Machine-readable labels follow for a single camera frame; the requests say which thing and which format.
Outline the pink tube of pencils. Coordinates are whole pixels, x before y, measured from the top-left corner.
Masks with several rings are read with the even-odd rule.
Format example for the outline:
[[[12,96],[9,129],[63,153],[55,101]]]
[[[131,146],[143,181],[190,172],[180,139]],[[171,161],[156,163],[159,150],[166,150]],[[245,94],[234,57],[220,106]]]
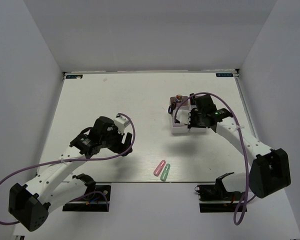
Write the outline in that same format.
[[[182,103],[182,102],[183,102],[183,95],[177,94],[177,95],[174,97],[174,102],[175,102],[176,104]]]

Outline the black handled scissors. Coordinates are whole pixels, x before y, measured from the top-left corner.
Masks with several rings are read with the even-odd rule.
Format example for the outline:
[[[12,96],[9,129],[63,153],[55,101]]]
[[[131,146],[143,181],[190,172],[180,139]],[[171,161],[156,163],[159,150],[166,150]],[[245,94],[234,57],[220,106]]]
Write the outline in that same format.
[[[173,115],[173,111],[176,109],[177,103],[174,101],[170,104],[169,108],[168,108],[168,113],[170,115]]]

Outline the pink correction tape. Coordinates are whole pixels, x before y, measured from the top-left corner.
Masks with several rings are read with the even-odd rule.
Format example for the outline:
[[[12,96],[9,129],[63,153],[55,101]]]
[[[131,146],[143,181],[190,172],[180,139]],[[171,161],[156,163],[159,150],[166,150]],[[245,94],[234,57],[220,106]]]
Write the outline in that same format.
[[[160,173],[162,172],[163,168],[165,167],[166,165],[166,161],[165,160],[162,160],[158,165],[157,167],[155,168],[155,170],[153,171],[153,175],[158,177],[160,175]]]

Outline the green correction tape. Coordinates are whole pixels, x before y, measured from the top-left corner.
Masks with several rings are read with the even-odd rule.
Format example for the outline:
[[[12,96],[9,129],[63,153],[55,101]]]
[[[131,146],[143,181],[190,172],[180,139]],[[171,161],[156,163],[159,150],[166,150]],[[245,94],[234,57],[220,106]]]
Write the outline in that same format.
[[[167,180],[170,168],[171,168],[171,165],[169,163],[167,163],[162,171],[161,176],[160,176],[160,180],[162,182],[165,182]]]

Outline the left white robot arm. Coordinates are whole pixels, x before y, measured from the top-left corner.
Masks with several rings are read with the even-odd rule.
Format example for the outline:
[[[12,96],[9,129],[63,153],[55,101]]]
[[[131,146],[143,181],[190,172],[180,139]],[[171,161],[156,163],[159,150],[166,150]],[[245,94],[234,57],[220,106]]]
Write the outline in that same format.
[[[94,157],[101,149],[108,149],[116,157],[130,154],[134,143],[133,132],[125,133],[133,123],[122,113],[114,119],[101,116],[92,127],[83,129],[61,154],[35,178],[21,185],[16,183],[9,191],[8,211],[29,232],[40,228],[50,213],[68,202],[95,196],[96,182],[87,174],[73,175],[71,181],[63,181],[74,170]]]

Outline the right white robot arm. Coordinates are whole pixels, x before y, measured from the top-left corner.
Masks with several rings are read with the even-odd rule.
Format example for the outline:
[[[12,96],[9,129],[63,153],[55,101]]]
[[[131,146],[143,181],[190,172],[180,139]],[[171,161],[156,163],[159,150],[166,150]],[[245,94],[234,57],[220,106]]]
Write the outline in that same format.
[[[228,107],[218,109],[210,95],[191,97],[195,108],[190,112],[191,127],[205,127],[226,139],[244,157],[247,173],[225,173],[215,180],[214,193],[226,200],[233,193],[250,190],[265,198],[291,184],[289,157],[282,148],[274,149],[240,126]]]

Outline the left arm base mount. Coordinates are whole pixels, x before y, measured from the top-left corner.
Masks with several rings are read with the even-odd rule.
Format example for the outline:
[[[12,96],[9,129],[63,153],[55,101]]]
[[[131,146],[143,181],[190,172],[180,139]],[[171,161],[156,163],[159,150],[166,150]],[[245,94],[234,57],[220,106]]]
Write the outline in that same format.
[[[110,209],[111,190],[110,184],[96,184],[93,194],[72,201],[62,207],[63,212],[108,212]]]

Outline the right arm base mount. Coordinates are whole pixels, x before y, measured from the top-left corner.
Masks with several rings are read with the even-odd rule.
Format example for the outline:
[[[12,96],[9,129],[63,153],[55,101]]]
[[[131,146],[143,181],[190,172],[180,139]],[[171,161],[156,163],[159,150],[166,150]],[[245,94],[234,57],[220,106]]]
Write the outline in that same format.
[[[227,192],[215,184],[199,184],[194,188],[198,194],[200,213],[234,213],[241,192]]]

